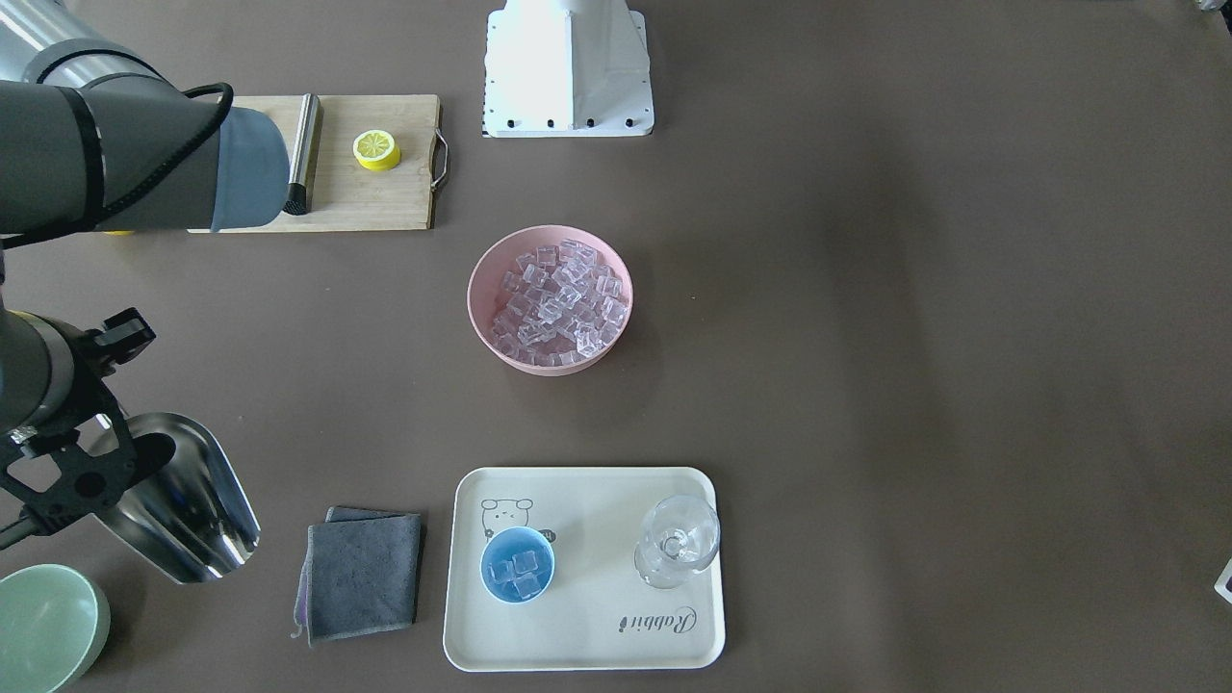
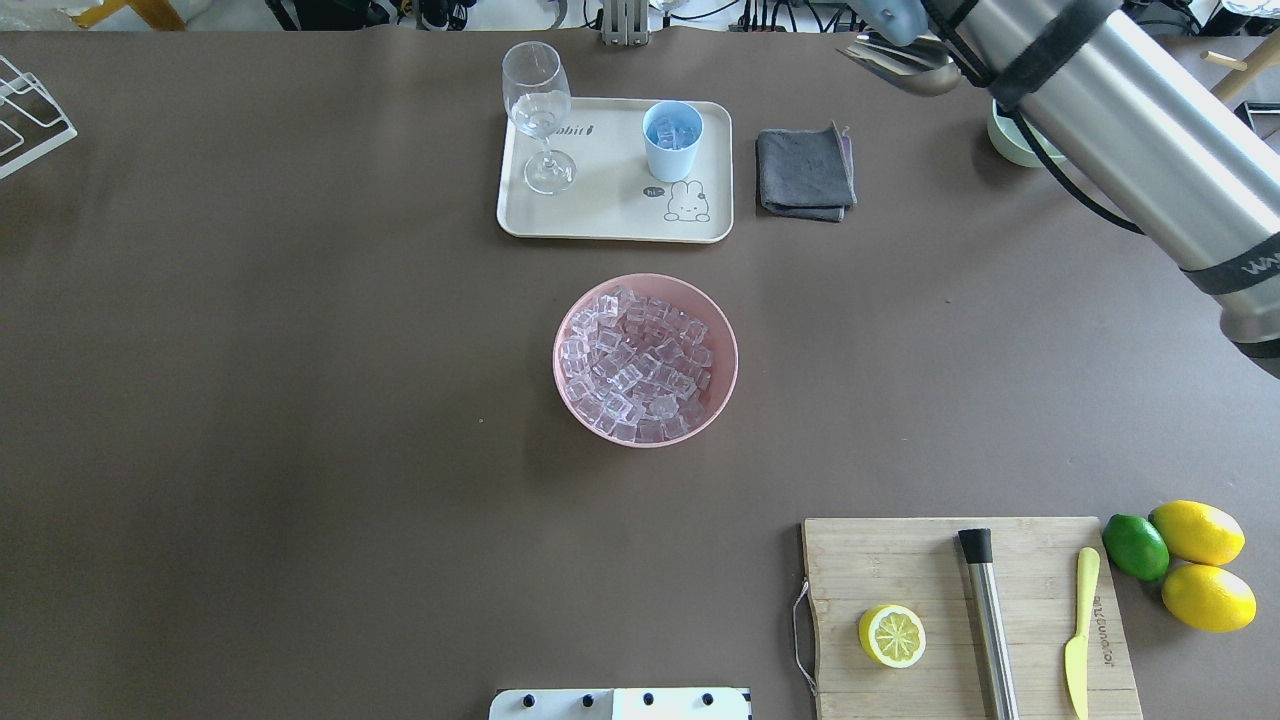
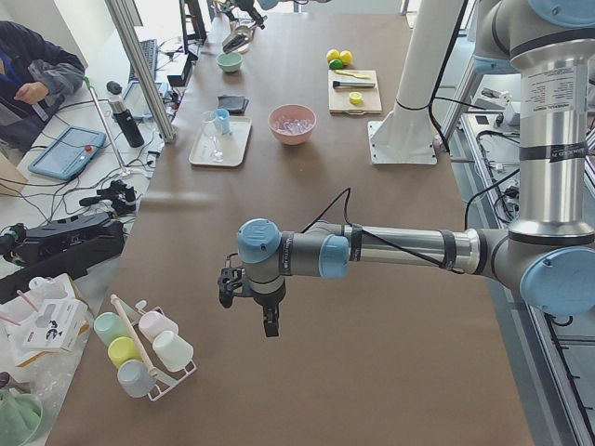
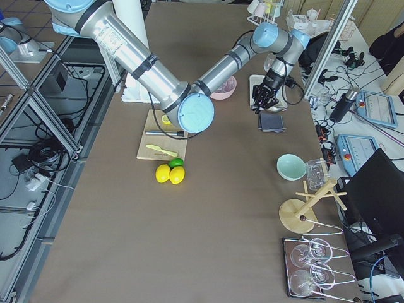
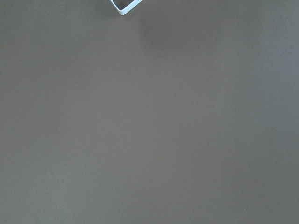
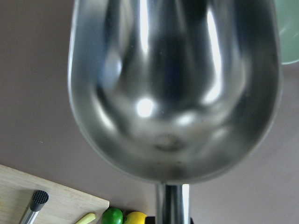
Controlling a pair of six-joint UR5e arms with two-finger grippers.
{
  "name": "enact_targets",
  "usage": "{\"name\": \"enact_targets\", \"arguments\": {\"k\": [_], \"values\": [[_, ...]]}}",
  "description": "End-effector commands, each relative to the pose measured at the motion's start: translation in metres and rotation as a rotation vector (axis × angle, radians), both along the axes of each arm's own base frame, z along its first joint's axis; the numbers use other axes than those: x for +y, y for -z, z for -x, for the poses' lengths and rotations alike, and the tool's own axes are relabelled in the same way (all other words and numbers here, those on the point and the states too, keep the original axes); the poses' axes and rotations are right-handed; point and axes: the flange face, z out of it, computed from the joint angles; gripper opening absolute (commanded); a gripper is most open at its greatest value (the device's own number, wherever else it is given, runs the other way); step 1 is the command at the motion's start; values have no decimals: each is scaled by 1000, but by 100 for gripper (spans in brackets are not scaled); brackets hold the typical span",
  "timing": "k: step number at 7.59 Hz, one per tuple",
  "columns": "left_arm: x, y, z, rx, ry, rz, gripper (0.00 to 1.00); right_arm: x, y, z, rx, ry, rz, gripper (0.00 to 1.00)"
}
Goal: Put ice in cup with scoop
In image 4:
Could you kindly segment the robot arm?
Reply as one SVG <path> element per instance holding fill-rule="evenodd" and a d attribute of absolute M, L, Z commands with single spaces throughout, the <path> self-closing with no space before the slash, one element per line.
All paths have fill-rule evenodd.
<path fill-rule="evenodd" d="M 263 22 L 237 41 L 211 69 L 192 85 L 179 81 L 114 12 L 112 1 L 47 1 L 56 32 L 93 39 L 160 102 L 169 121 L 188 133 L 200 133 L 213 121 L 210 96 L 256 54 L 271 52 L 276 59 L 253 96 L 253 111 L 278 103 L 285 83 L 310 37 Z"/>
<path fill-rule="evenodd" d="M 10 17 L 1 20 L 1 48 L 7 55 L 18 51 L 21 56 L 31 56 L 32 51 L 29 50 L 31 41 L 32 38 L 26 33 L 20 19 Z"/>

